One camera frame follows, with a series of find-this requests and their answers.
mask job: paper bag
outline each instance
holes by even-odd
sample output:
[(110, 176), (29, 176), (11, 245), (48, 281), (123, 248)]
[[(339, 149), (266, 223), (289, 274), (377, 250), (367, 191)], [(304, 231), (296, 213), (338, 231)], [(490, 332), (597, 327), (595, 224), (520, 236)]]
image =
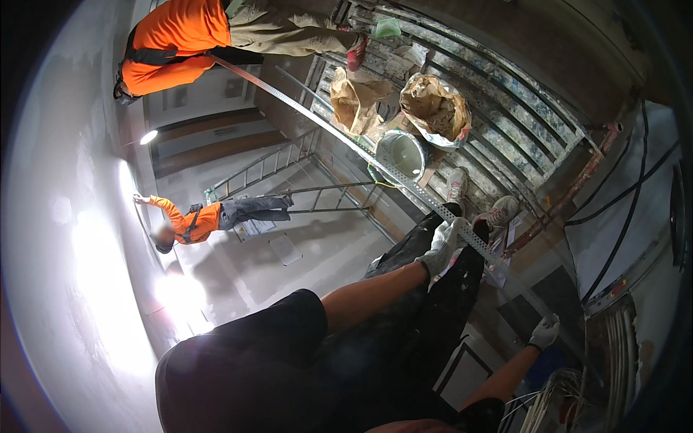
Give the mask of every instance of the paper bag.
[(347, 73), (337, 68), (330, 84), (330, 102), (335, 109), (335, 122), (351, 136), (365, 135), (383, 122), (376, 103), (392, 92), (387, 81), (376, 80), (366, 73)]
[(462, 95), (444, 80), (415, 73), (400, 93), (399, 103), (426, 140), (452, 152), (471, 129), (471, 114)]

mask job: beige cargo pants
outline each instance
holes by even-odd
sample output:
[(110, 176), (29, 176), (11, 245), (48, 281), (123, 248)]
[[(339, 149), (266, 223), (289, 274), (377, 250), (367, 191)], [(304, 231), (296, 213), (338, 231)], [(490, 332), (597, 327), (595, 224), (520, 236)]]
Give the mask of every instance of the beige cargo pants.
[(328, 17), (289, 8), (288, 0), (245, 0), (229, 18), (231, 45), (256, 53), (304, 56), (346, 53), (363, 41), (357, 32), (337, 30)]

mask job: worker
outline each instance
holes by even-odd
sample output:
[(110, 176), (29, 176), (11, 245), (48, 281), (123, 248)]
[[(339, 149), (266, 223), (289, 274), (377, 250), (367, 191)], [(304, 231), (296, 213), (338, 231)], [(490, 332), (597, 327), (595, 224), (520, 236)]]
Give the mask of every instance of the worker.
[[(458, 214), (461, 210), (456, 203), (448, 208)], [(496, 209), (487, 216), (507, 211)], [(435, 230), (423, 230), (433, 223)], [(464, 218), (448, 224), (432, 213), (380, 258), (383, 265), (397, 262), (427, 236), (428, 245), (398, 269), (322, 298), (297, 290), (269, 308), (174, 346), (155, 374), (164, 431), (495, 433), (504, 403), (556, 339), (557, 321), (543, 319), (527, 347), (460, 408), (452, 408), (419, 382), (401, 350), (409, 341), (404, 331), (418, 314), (401, 304), (412, 294), (429, 296), (431, 279), (448, 266), (463, 224)], [(479, 218), (473, 230), (488, 240), (491, 225)], [(474, 273), (480, 279), (483, 262), (465, 247), (430, 293), (439, 285), (458, 293), (472, 290), (463, 278)], [(407, 309), (408, 321), (403, 321), (399, 313)], [(454, 319), (454, 309), (439, 312), (447, 316), (441, 317), (443, 322)], [(454, 336), (458, 343), (459, 336)]]
[(280, 0), (169, 0), (132, 29), (113, 97), (128, 105), (191, 83), (214, 65), (206, 53), (217, 46), (293, 56), (335, 51), (346, 53), (355, 71), (365, 58), (367, 36), (343, 30)]
[(194, 204), (190, 207), (188, 215), (183, 216), (176, 206), (165, 198), (156, 195), (142, 197), (135, 193), (132, 199), (137, 204), (149, 204), (166, 212), (169, 222), (150, 234), (154, 245), (162, 254), (170, 252), (175, 241), (183, 245), (204, 242), (212, 231), (231, 230), (239, 222), (289, 221), (291, 217), (287, 209), (294, 205), (291, 195), (282, 198), (255, 197), (225, 200), (204, 207), (202, 204)]

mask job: black cable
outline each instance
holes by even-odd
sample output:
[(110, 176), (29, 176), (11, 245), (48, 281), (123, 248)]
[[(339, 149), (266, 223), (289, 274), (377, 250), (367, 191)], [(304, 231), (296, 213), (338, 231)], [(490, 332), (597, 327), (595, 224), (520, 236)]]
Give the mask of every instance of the black cable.
[(636, 183), (630, 185), (625, 191), (620, 193), (615, 199), (611, 200), (609, 203), (603, 205), (599, 210), (591, 213), (590, 215), (580, 218), (579, 220), (573, 220), (573, 221), (568, 221), (564, 224), (565, 227), (567, 226), (575, 226), (578, 224), (583, 224), (587, 221), (590, 221), (597, 216), (599, 216), (602, 212), (604, 212), (606, 209), (612, 207), (615, 203), (619, 202), (623, 197), (626, 197), (632, 190), (636, 189), (639, 185), (642, 185), (645, 183), (652, 175), (661, 167), (672, 155), (672, 153), (675, 151), (675, 149), (678, 147), (678, 140), (672, 146), (662, 155), (661, 158), (659, 158), (659, 161), (656, 162), (652, 168), (648, 170), (647, 173), (645, 173), (645, 176), (642, 178), (642, 180), (638, 180)]
[(628, 228), (631, 225), (631, 220), (633, 219), (635, 208), (638, 205), (638, 198), (640, 197), (640, 190), (642, 189), (642, 183), (644, 181), (643, 179), (645, 176), (645, 166), (647, 165), (647, 136), (649, 135), (649, 124), (647, 122), (647, 111), (645, 110), (644, 101), (642, 102), (642, 123), (645, 129), (645, 133), (642, 136), (642, 162), (640, 163), (640, 176), (638, 177), (638, 185), (635, 188), (635, 194), (633, 194), (631, 208), (628, 210), (628, 216), (626, 216), (626, 221), (623, 223), (623, 228), (621, 228), (621, 233), (618, 235), (618, 239), (616, 240), (616, 243), (614, 244), (613, 249), (611, 250), (611, 254), (609, 254), (609, 257), (606, 259), (606, 263), (604, 263), (602, 270), (599, 271), (599, 275), (597, 275), (595, 282), (592, 283), (590, 289), (587, 291), (587, 293), (585, 293), (585, 296), (582, 297), (583, 305), (587, 303), (592, 293), (594, 293), (595, 289), (597, 289), (599, 283), (602, 282), (602, 279), (604, 278), (606, 271), (608, 271), (609, 267), (611, 266), (611, 262), (613, 262), (613, 258), (616, 257), (616, 253), (618, 252), (618, 249), (621, 247), (621, 243), (623, 242), (623, 239), (626, 237)]
[(606, 181), (608, 180), (608, 178), (611, 177), (611, 175), (613, 174), (614, 171), (616, 171), (616, 168), (618, 167), (618, 164), (621, 162), (621, 160), (623, 159), (623, 157), (626, 156), (626, 152), (628, 152), (628, 148), (631, 147), (631, 135), (632, 135), (632, 134), (628, 134), (628, 140), (626, 141), (626, 145), (625, 145), (625, 147), (623, 148), (623, 152), (621, 152), (621, 154), (618, 155), (618, 159), (617, 159), (616, 162), (613, 164), (613, 167), (611, 167), (611, 170), (609, 170), (609, 172), (606, 173), (606, 176), (605, 176), (604, 179), (599, 183), (599, 185), (597, 185), (597, 188), (590, 194), (589, 197), (587, 197), (587, 200), (585, 200), (585, 202), (584, 202), (583, 204), (581, 204), (579, 208), (577, 208), (577, 210), (573, 213), (573, 215), (577, 215), (577, 213), (580, 212), (582, 209), (584, 209), (585, 206), (587, 206), (588, 204), (590, 204), (590, 202), (592, 201), (593, 198), (595, 198), (595, 196), (597, 195), (597, 193), (599, 192), (599, 190), (602, 189), (602, 187), (604, 186), (604, 184), (606, 183)]

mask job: human hand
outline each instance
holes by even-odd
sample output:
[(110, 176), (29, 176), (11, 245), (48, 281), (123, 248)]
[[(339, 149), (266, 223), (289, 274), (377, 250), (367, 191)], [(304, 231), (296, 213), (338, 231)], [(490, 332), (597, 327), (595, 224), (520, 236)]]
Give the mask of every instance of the human hand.
[(149, 197), (142, 197), (139, 193), (132, 195), (132, 201), (137, 204), (149, 204)]
[(536, 344), (541, 350), (546, 349), (548, 346), (551, 346), (559, 336), (560, 325), (561, 320), (558, 315), (554, 314), (552, 317), (544, 317), (532, 332), (529, 343)]
[(468, 224), (464, 218), (455, 218), (452, 224), (440, 224), (433, 234), (430, 250), (416, 258), (417, 262), (426, 266), (431, 278), (443, 272), (450, 263), (457, 248), (457, 234), (463, 224)]

